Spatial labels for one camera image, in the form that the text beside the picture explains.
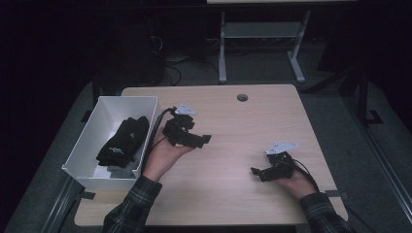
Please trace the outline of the aluminium rail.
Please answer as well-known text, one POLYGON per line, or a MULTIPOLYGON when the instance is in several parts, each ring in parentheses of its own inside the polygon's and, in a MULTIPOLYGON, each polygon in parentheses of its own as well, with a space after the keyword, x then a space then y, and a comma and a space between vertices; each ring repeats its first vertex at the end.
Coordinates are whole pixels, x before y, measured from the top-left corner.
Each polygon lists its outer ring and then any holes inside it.
POLYGON ((360 129, 360 133, 367 141, 368 146, 371 148, 372 153, 377 160, 379 168, 382 171, 382 174, 387 181, 388 186, 392 190, 398 205, 403 210, 408 220, 412 223, 412 197, 407 192, 393 166, 387 159, 384 150, 379 145, 376 137, 372 133, 368 120, 361 119, 360 115, 358 114, 357 106, 351 99, 344 98, 343 101, 345 103, 345 106, 348 108, 355 124, 360 129))
POLYGON ((58 193, 41 233, 58 233, 69 214, 82 186, 68 177, 58 193))

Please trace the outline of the black floor stand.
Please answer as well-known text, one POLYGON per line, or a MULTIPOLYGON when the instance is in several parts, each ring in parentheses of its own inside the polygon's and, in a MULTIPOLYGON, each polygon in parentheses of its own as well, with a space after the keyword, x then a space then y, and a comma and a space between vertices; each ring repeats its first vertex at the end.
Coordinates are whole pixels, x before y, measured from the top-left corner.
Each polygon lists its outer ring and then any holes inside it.
POLYGON ((375 110, 369 110, 367 107, 368 76, 365 70, 358 65, 349 66, 311 87, 300 90, 300 93, 316 93, 341 79, 343 79, 343 82, 338 88, 340 96, 350 97, 355 91, 358 92, 356 113, 360 123, 365 127, 368 127, 370 124, 383 124, 384 121, 380 118, 379 114, 375 110))

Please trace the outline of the grey metal stand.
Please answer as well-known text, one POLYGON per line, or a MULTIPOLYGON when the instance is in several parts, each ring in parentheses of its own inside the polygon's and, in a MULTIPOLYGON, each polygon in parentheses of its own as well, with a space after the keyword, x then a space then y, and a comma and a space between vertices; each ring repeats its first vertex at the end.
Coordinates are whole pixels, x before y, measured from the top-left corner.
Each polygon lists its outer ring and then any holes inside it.
POLYGON ((297 60, 309 18, 306 11, 301 21, 281 22, 230 22, 226 20, 225 12, 221 13, 220 50, 218 56, 219 83, 226 83, 225 40, 226 39, 295 39, 294 47, 287 52, 288 60, 298 83, 305 83, 297 60))

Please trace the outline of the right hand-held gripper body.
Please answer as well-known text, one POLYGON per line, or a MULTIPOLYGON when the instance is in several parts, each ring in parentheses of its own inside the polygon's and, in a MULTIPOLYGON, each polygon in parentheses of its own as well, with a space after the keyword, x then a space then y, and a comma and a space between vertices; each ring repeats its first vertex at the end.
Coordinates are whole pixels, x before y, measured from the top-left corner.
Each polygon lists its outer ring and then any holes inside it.
POLYGON ((290 178, 294 170, 294 161, 288 154, 288 151, 297 147, 298 144, 296 143, 274 142, 273 145, 265 151, 271 167, 262 170, 262 174, 264 176, 270 176, 272 181, 290 178))

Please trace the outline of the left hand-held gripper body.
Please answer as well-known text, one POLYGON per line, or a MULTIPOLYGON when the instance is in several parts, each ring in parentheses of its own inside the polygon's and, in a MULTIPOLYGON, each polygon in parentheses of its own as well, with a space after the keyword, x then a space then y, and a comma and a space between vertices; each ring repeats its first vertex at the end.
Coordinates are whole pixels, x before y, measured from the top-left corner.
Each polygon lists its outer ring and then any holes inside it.
POLYGON ((186 103, 173 108, 171 111, 173 117, 166 121, 162 130, 163 135, 172 146, 182 145, 188 147, 190 143, 200 143, 199 136, 189 133, 194 126, 192 116, 196 114, 197 111, 186 103))

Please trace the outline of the white box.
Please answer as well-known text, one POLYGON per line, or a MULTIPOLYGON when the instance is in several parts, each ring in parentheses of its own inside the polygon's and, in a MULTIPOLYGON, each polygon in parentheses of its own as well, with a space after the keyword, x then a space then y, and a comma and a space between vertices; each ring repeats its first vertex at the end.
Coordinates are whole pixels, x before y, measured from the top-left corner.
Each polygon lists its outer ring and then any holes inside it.
POLYGON ((156 96, 101 96, 67 161, 62 165, 62 170, 88 191, 130 189, 141 174, 140 159, 147 148, 158 115, 156 96), (115 135, 121 122, 129 117, 146 117, 150 125, 149 135, 135 153, 135 159, 140 161, 132 171, 132 176, 114 178, 106 166, 98 164, 96 157, 115 135))

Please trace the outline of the person's right hand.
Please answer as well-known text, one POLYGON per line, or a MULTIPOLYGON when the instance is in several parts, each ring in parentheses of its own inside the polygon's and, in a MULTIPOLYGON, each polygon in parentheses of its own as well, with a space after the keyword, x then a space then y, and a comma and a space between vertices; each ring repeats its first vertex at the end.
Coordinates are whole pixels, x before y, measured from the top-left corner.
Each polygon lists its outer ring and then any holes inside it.
POLYGON ((307 195, 316 193, 312 183, 301 173, 294 171, 289 179, 279 179, 275 183, 284 187, 293 197, 301 199, 307 195))

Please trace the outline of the person's left hand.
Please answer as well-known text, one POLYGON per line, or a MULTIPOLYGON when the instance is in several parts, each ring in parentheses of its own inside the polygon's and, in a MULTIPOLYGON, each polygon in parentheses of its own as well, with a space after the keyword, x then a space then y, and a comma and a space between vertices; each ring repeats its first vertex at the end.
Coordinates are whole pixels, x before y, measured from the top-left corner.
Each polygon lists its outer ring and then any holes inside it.
POLYGON ((163 128, 160 127, 156 132, 154 147, 143 170, 143 176, 156 183, 184 154, 193 150, 186 146, 172 146, 162 130, 163 128))

